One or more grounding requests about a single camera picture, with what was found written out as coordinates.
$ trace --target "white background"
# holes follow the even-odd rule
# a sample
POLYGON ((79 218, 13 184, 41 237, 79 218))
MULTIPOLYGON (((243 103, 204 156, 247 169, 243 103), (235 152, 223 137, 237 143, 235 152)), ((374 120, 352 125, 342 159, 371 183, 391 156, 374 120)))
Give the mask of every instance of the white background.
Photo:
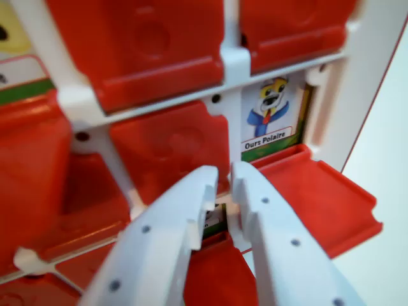
POLYGON ((334 263, 367 305, 408 305, 407 29, 343 174, 377 198, 384 228, 334 263))

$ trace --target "cartoon character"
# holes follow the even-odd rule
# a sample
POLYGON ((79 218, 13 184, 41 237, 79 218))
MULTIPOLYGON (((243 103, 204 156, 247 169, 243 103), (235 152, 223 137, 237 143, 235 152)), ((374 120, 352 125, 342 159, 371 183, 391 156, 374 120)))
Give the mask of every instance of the cartoon character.
POLYGON ((0 53, 19 55, 30 48, 30 41, 10 3, 0 0, 0 53))
POLYGON ((283 101, 287 83, 288 80, 284 78, 275 78, 263 84, 259 99, 247 119, 250 125, 256 126, 255 137, 265 135, 268 124, 281 118, 288 111, 289 101, 283 101))

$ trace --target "small black dot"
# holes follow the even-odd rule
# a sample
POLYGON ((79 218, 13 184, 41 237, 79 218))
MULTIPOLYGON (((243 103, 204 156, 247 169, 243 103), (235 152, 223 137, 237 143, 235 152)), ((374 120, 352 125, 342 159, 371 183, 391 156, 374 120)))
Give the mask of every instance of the small black dot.
POLYGON ((115 292, 116 290, 118 290, 120 287, 120 280, 119 279, 115 279, 113 281, 111 281, 111 283, 109 284, 109 290, 111 292, 115 292))
POLYGON ((8 33, 5 28, 0 25, 0 40, 7 40, 8 39, 8 33))
POLYGON ((248 39, 245 34, 241 34, 241 46, 248 47, 248 39))
POLYGON ((344 301, 343 301, 341 298, 335 298, 335 299, 333 300, 333 305, 334 305, 334 306, 344 306, 345 303, 344 303, 344 301))
POLYGON ((149 225, 145 225, 144 227, 142 227, 142 233, 146 234, 150 232, 150 226, 149 225))
POLYGON ((326 64, 320 65, 319 71, 323 72, 326 69, 326 64))
POLYGON ((89 134, 86 132, 78 132, 77 134, 75 134, 75 138, 79 142, 87 142, 90 137, 91 136, 89 136, 89 134))
POLYGON ((299 239, 292 239, 291 244, 293 244, 295 247, 298 247, 300 245, 299 239))
POLYGON ((218 102, 220 102, 220 100, 221 100, 221 96, 220 96, 219 94, 214 94, 214 95, 212 96, 212 98, 211 98, 211 101, 212 101, 213 103, 218 103, 218 102))

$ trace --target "green stripe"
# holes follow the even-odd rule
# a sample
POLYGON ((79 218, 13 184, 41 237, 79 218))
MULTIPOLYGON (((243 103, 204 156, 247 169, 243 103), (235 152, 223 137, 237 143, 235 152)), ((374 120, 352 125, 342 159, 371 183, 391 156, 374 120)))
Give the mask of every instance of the green stripe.
POLYGON ((0 106, 44 94, 55 88, 49 78, 0 91, 0 106))

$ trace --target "red plastic flap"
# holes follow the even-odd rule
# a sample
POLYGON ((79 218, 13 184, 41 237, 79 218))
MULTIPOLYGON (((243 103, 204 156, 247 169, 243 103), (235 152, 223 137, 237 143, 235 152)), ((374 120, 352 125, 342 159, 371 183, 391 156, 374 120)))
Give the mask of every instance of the red plastic flap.
POLYGON ((339 49, 356 0, 241 0, 242 45, 257 73, 339 49))
POLYGON ((101 156, 72 154, 62 212, 27 247, 48 260, 114 236, 128 222, 128 203, 101 156))
POLYGON ((112 247, 113 244, 109 244, 73 259, 63 261, 56 266, 56 269, 77 286, 86 289, 112 247))
POLYGON ((118 122, 110 136, 145 204, 204 164, 218 167, 218 192, 229 189, 228 121, 201 101, 118 122))
POLYGON ((7 271, 15 249, 49 230, 61 209, 70 140, 54 91, 0 108, 0 265, 7 271))
POLYGON ((297 145, 252 162, 292 206, 333 258, 383 228, 372 209, 375 197, 297 145))
POLYGON ((47 0, 107 112, 219 84, 221 0, 47 0))
POLYGON ((74 306, 80 294, 52 274, 23 277, 0 285, 0 305, 74 306))
POLYGON ((201 250, 192 254, 184 302, 194 306, 258 305, 255 277, 227 232, 206 239, 201 250))

